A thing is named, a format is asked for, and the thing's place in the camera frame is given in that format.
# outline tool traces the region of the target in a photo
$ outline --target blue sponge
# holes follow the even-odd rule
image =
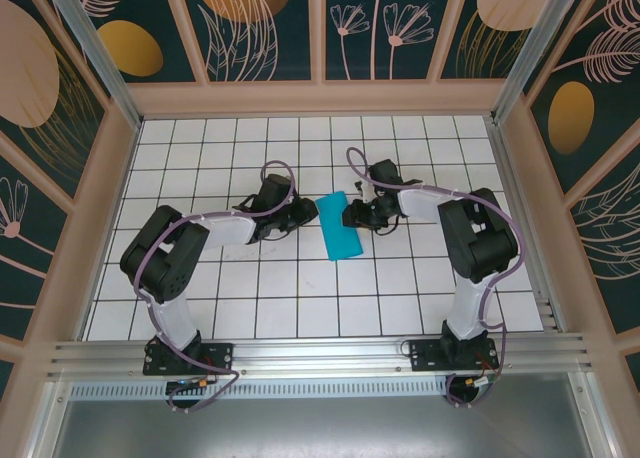
[[[316,201],[324,244],[331,261],[361,255],[362,244],[355,228],[342,226],[342,212],[347,207],[347,195],[338,191]]]

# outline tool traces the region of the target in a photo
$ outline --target white grid mat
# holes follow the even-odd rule
[[[260,188],[260,167],[294,168],[298,192],[356,195],[349,146],[370,164],[390,158],[403,179],[469,191],[488,187],[508,211],[478,116],[376,116],[146,121],[128,178],[85,338],[153,336],[118,261],[157,206],[226,210]],[[278,242],[205,252],[188,287],[204,338],[295,338],[439,333],[455,291],[439,225],[401,220],[387,237],[359,230],[365,253],[327,260],[318,220]],[[542,324],[524,269],[498,286],[489,322],[509,331]]]

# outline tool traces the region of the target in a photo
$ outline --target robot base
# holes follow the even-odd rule
[[[187,363],[175,355],[171,349],[153,338],[144,347],[145,357],[142,374],[145,376],[194,376],[210,374],[207,370]],[[187,346],[183,353],[194,360],[231,370],[233,363],[233,345],[231,343],[206,343],[200,342],[200,333]]]
[[[479,356],[494,369],[499,366],[496,344],[486,331],[470,340],[458,340],[445,322],[440,338],[408,340],[408,344],[412,371],[481,371]]]

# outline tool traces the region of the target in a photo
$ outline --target white arm segment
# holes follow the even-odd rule
[[[436,223],[440,223],[438,205],[451,199],[451,196],[426,190],[402,190],[398,193],[402,213]],[[458,339],[470,340],[484,331],[484,327],[478,319],[480,301],[487,283],[495,275],[494,273],[486,276],[480,283],[473,283],[456,273],[456,294],[453,298],[453,308],[447,317],[447,325]]]
[[[468,278],[462,278],[456,273],[456,294],[453,297],[453,308],[447,317],[447,325],[459,340],[470,340],[485,330],[478,319],[480,301],[485,288],[497,274],[492,273],[485,276],[480,283],[473,283]],[[492,294],[493,290],[486,301],[485,316]]]
[[[226,245],[243,245],[251,239],[256,228],[255,221],[243,216],[209,218],[198,224],[210,230],[205,250]],[[163,304],[151,298],[151,306],[162,330],[180,350],[184,350],[198,332],[187,306],[188,290],[187,287],[180,296]]]
[[[220,216],[198,221],[209,229],[205,250],[227,245],[244,245],[253,236],[256,222],[244,216]]]
[[[438,205],[451,201],[451,197],[426,190],[402,190],[398,201],[403,214],[440,223]]]
[[[187,295],[182,293],[163,304],[151,300],[151,307],[164,334],[178,349],[184,350],[198,332],[189,313]]]

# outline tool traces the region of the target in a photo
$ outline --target dark green wallpaper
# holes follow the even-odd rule
[[[480,18],[478,0],[465,0],[442,78],[505,78],[529,31],[493,30]]]
[[[640,145],[572,209],[616,333],[640,326]]]
[[[67,215],[0,157],[0,334],[24,338]]]
[[[465,0],[441,78],[506,78],[547,0]]]
[[[7,388],[7,383],[9,383],[11,370],[13,370],[13,363],[0,360],[0,401],[2,401],[4,390]]]
[[[47,0],[47,1],[49,2],[49,6],[51,6],[51,8],[54,10],[54,13],[56,13],[58,17],[58,21],[62,23],[62,26],[64,26],[65,30],[67,31],[67,35],[69,35],[73,43],[76,45],[76,48],[78,49],[78,51],[80,51],[83,54],[86,63],[89,65],[89,68],[91,68],[91,71],[93,72],[93,76],[95,76],[96,79],[98,80],[98,83],[102,88],[102,91],[104,91],[105,95],[107,95],[108,98],[111,98],[111,93],[109,92],[105,84],[102,82],[102,78],[100,78],[100,75],[96,71],[96,68],[93,66],[93,63],[91,63],[91,61],[89,61],[86,55],[84,55],[84,52],[82,51],[82,46],[80,45],[80,42],[76,39],[76,36],[71,31],[71,28],[69,28],[69,25],[67,25],[67,21],[64,18],[62,18],[62,15],[60,14],[57,7],[53,3],[53,0]]]
[[[633,377],[633,382],[636,384],[638,393],[640,393],[640,352],[627,355],[626,360],[629,371],[631,371],[631,376]]]
[[[186,2],[211,81],[311,79],[309,0]]]
[[[578,8],[578,6],[580,5],[581,1],[582,0],[573,0],[573,3],[571,4],[571,7],[569,8],[569,11],[567,11],[567,14],[564,15],[564,19],[562,20],[562,23],[560,23],[560,26],[558,27],[558,30],[556,31],[555,35],[553,35],[553,38],[551,39],[551,42],[547,46],[545,52],[540,57],[540,60],[538,60],[538,64],[536,65],[535,69],[531,73],[531,76],[527,80],[527,83],[524,85],[524,90],[523,91],[524,91],[525,95],[529,93],[529,90],[531,89],[531,87],[535,83],[536,79],[538,78],[538,75],[540,74],[540,71],[542,70],[542,67],[545,65],[545,63],[547,61],[547,58],[549,58],[549,55],[551,54],[551,51],[555,48],[556,44],[558,43],[558,40],[562,36],[562,33],[564,33],[564,30],[566,29],[567,24],[569,23],[569,21],[573,17],[573,14],[576,12],[576,8]]]
[[[0,131],[73,197],[104,109],[31,0],[0,0],[0,18]]]
[[[326,79],[370,80],[372,59],[375,79],[424,79],[446,6],[447,0],[327,0]]]
[[[126,82],[194,81],[167,0],[81,1]]]
[[[566,192],[640,117],[640,0],[596,0],[531,111]]]

